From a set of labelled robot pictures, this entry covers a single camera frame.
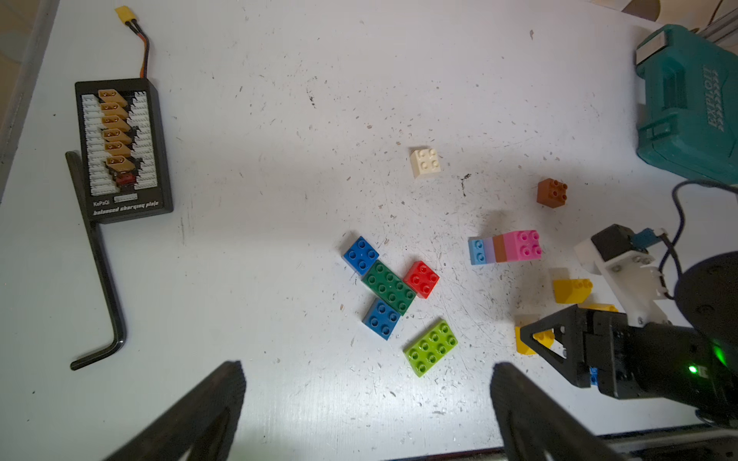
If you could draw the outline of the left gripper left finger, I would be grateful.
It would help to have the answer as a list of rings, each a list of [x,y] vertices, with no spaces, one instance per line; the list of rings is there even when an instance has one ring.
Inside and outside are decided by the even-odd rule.
[[[226,460],[247,388],[242,365],[226,361],[110,460]]]

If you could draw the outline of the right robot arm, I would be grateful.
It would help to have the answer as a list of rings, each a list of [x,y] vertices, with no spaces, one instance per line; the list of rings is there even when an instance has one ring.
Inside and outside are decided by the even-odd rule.
[[[622,311],[576,303],[521,328],[523,344],[578,388],[663,398],[718,428],[737,426],[737,254],[683,269],[678,238],[611,225],[578,244]]]

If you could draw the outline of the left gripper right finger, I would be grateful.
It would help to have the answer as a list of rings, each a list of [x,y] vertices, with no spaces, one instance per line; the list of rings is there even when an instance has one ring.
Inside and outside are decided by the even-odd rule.
[[[490,396],[509,460],[622,458],[511,363],[494,366]]]

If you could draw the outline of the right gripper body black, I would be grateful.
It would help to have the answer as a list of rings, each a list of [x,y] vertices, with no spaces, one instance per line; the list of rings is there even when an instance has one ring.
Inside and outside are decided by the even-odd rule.
[[[571,305],[534,323],[534,332],[553,332],[564,355],[540,344],[534,351],[565,380],[578,388],[592,385],[597,371],[599,391],[611,398],[632,398],[634,376],[628,370],[628,317],[624,313]]]

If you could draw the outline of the purple lego brick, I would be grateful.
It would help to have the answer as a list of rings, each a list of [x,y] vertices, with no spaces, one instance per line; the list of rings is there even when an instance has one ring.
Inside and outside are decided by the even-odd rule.
[[[484,244],[484,257],[487,264],[495,264],[496,263],[496,256],[495,256],[495,247],[494,247],[494,238],[493,237],[487,237],[482,240],[482,243]]]

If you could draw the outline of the light blue lego brick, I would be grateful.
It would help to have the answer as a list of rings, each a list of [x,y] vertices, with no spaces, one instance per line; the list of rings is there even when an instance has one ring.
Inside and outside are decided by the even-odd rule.
[[[472,238],[468,241],[470,262],[472,265],[486,265],[487,258],[484,249],[484,241]]]

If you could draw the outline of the pink lego brick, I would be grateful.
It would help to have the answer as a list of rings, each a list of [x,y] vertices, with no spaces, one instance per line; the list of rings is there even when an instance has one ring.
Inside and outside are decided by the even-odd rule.
[[[517,230],[503,235],[506,262],[541,259],[543,250],[536,230]]]

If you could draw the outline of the lime green lego brick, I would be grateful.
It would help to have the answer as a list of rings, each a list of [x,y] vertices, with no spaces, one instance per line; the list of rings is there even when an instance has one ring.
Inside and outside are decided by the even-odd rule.
[[[443,319],[436,322],[426,333],[405,348],[404,355],[418,378],[459,345],[450,325]]]

